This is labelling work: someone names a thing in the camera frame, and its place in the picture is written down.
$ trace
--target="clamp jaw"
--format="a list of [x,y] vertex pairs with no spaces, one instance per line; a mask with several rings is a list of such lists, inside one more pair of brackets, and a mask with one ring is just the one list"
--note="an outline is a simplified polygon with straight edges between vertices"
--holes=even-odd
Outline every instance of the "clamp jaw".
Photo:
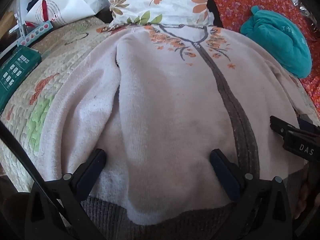
[[60,199],[65,219],[72,225],[76,238],[64,226],[58,209],[48,201],[34,184],[29,196],[25,222],[25,240],[105,240],[83,210],[80,202],[86,200],[106,165],[107,155],[96,149],[85,163],[61,179],[45,182],[55,198]]
[[298,118],[301,129],[275,117],[270,117],[270,127],[283,137],[283,148],[310,162],[320,162],[319,127]]
[[210,163],[230,200],[237,202],[231,215],[212,240],[237,240],[260,201],[251,231],[242,240],[292,240],[292,220],[288,196],[280,177],[272,181],[242,174],[219,150],[210,154]]

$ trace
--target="fabric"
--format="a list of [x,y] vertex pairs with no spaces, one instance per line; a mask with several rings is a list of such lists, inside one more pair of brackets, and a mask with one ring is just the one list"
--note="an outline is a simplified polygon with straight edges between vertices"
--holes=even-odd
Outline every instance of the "fabric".
[[[56,93],[74,68],[112,34],[102,33],[104,27],[91,17],[55,30],[33,46],[43,61],[16,90],[0,117],[31,161],[38,158],[43,122]],[[30,192],[33,180],[1,140],[0,163],[18,191]]]
[[[289,175],[284,183],[287,188],[300,188],[300,181],[301,174],[298,171]],[[91,221],[109,240],[211,239],[235,207],[231,203],[220,209],[187,211],[156,225],[140,226],[130,221],[126,209],[116,204],[91,196],[81,204]],[[243,235],[250,227],[249,221]]]
[[109,0],[114,20],[110,28],[124,24],[208,25],[213,14],[207,0]]
[[275,11],[291,20],[298,26],[307,40],[311,58],[312,69],[307,78],[301,79],[304,89],[314,103],[318,114],[320,113],[320,40],[315,39],[308,29],[308,25],[293,6],[290,0],[214,0],[220,12],[222,24],[225,28],[239,32],[241,25],[249,19],[250,8],[259,5],[260,8]]
[[[45,180],[58,179],[101,148],[108,164],[91,196],[124,207],[133,223],[220,212],[230,200],[210,152],[220,148],[255,177],[287,178],[304,161],[282,148],[269,117],[298,127],[293,108],[307,112],[290,77],[239,33],[127,28],[97,46],[60,88],[35,165]],[[288,194],[297,199],[298,190]]]
[[251,8],[240,33],[262,46],[289,72],[305,78],[311,71],[311,55],[299,28],[279,13]]

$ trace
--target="green leaf print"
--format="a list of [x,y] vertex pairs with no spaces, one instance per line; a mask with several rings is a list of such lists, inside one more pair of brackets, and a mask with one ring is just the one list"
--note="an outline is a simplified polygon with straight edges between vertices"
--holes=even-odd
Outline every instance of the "green leaf print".
[[148,23],[148,20],[150,19],[150,11],[146,11],[142,16],[141,16],[141,25],[146,25]]
[[162,21],[162,14],[158,15],[156,18],[154,18],[150,24],[159,24]]
[[133,23],[140,24],[140,16],[134,19]]

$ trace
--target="quilted blanket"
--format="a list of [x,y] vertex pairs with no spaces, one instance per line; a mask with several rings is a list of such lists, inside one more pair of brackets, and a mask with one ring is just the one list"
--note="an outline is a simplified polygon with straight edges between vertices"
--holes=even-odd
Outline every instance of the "quilted blanket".
[[[1,116],[33,162],[44,119],[56,93],[78,64],[111,35],[101,32],[104,26],[96,17],[80,20],[55,30],[33,46],[43,61],[20,85]],[[0,163],[0,173],[7,174],[18,191],[31,190],[31,177],[2,141]]]

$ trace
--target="screw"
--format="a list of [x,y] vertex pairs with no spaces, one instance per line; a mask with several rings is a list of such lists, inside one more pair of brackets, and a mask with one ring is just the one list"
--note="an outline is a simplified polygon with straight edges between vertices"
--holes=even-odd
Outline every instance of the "screw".
[[244,177],[246,179],[248,179],[248,180],[252,180],[253,179],[253,175],[251,173],[246,173]]
[[279,176],[276,176],[276,177],[275,177],[275,180],[276,180],[276,182],[278,182],[278,183],[281,183],[281,182],[282,182],[282,179],[281,179]]
[[64,180],[69,180],[69,179],[71,179],[71,177],[72,177],[71,173],[66,173],[66,174],[63,175],[63,179]]

